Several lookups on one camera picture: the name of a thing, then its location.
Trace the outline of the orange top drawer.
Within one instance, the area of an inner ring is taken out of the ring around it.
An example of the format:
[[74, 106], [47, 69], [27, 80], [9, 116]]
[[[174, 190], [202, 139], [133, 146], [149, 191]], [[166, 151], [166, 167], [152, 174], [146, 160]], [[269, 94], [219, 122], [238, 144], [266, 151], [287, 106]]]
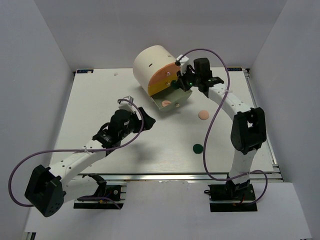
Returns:
[[165, 65], [160, 68], [157, 72], [153, 74], [152, 78], [163, 79], [167, 77], [177, 77], [177, 72], [180, 70], [180, 67], [177, 66], [174, 62]]

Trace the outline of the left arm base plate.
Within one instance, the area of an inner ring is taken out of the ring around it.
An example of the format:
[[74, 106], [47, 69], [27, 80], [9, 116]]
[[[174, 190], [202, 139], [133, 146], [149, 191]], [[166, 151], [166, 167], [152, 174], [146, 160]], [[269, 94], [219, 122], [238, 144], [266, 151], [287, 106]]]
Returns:
[[83, 210], [121, 210], [125, 203], [126, 193], [127, 184], [124, 181], [111, 181], [100, 192], [76, 199], [73, 203], [73, 208]]

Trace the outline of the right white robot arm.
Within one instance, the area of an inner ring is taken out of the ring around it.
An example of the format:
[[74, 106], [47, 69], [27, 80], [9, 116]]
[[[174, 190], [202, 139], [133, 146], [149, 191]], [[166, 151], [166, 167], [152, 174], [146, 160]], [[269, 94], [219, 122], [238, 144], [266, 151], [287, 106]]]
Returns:
[[230, 140], [234, 147], [231, 169], [227, 174], [226, 195], [236, 200], [250, 184], [249, 172], [254, 156], [267, 139], [265, 112], [253, 108], [233, 94], [220, 77], [214, 77], [207, 58], [197, 58], [193, 65], [186, 56], [180, 55], [175, 64], [176, 86], [183, 91], [198, 88], [208, 99], [218, 104], [232, 120]]

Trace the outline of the green puff with ribbon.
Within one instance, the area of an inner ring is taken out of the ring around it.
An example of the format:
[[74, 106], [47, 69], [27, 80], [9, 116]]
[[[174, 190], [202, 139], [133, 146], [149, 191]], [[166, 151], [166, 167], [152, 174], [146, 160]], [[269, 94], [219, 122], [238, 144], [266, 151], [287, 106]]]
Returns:
[[171, 82], [170, 87], [173, 88], [174, 90], [179, 89], [179, 86], [176, 84], [176, 82]]

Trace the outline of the yellow drawer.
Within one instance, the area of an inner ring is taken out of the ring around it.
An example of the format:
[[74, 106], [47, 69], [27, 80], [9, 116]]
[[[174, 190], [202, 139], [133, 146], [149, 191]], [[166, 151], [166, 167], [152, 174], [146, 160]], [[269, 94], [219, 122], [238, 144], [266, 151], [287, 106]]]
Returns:
[[165, 78], [152, 78], [147, 86], [147, 93], [149, 96], [153, 96], [164, 89], [168, 88], [173, 80], [177, 80], [177, 77], [169, 76]]

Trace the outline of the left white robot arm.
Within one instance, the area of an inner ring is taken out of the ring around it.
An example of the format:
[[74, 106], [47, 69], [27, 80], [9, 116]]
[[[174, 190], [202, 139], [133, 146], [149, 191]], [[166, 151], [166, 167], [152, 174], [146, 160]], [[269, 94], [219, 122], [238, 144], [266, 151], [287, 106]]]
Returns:
[[142, 107], [138, 108], [138, 113], [141, 118], [132, 110], [117, 110], [81, 150], [74, 150], [68, 158], [48, 167], [41, 164], [35, 167], [25, 197], [46, 218], [71, 200], [106, 200], [109, 196], [106, 180], [96, 173], [82, 177], [77, 175], [118, 149], [129, 134], [148, 131], [153, 127], [156, 122], [154, 118]]

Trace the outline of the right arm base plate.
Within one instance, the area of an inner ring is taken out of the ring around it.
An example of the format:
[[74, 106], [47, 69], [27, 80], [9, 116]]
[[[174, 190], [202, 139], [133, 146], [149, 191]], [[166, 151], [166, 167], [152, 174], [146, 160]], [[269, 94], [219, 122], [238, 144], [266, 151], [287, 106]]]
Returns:
[[204, 190], [209, 196], [209, 206], [212, 213], [236, 213], [236, 212], [257, 212], [255, 191], [250, 184], [246, 189], [236, 192], [235, 195], [227, 190], [223, 184], [212, 184]]

